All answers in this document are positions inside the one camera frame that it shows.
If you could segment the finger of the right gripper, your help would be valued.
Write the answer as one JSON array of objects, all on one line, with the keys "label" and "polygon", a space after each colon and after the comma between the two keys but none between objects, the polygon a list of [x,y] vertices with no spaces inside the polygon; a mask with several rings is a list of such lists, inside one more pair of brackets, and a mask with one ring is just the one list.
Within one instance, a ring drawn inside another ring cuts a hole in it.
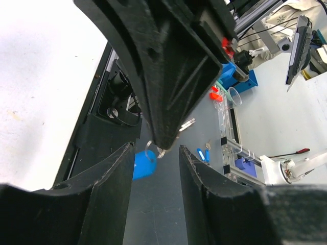
[{"label": "finger of the right gripper", "polygon": [[191,28],[184,1],[75,1],[124,65],[154,143],[169,149],[221,63]]}]

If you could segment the blue key tag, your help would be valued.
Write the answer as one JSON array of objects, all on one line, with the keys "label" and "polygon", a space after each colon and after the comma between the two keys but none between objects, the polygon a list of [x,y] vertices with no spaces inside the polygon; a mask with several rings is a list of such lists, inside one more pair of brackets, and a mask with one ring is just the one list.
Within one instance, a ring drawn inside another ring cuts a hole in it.
[{"label": "blue key tag", "polygon": [[133,180],[152,175],[157,168],[157,157],[153,151],[139,152],[135,155]]}]

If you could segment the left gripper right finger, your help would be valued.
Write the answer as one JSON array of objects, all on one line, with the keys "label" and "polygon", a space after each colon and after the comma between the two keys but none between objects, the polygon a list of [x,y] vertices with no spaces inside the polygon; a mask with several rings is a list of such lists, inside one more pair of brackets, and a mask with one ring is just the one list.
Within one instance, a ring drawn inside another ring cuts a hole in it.
[{"label": "left gripper right finger", "polygon": [[326,244],[326,186],[249,187],[179,148],[189,244]]}]

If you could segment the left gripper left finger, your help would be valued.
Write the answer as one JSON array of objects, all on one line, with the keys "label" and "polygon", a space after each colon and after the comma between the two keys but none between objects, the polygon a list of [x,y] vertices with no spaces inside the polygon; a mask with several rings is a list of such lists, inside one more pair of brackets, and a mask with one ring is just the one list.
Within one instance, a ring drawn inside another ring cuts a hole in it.
[{"label": "left gripper left finger", "polygon": [[122,244],[134,145],[51,189],[1,185],[1,244]]}]

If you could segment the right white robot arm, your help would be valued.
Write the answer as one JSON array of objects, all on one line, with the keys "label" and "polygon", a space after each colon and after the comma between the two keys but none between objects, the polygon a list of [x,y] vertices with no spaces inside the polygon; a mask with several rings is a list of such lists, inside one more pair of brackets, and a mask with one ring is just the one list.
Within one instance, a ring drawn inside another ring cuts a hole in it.
[{"label": "right white robot arm", "polygon": [[191,29],[182,1],[75,1],[118,55],[122,69],[108,88],[130,88],[153,142],[169,149],[204,97],[221,62]]}]

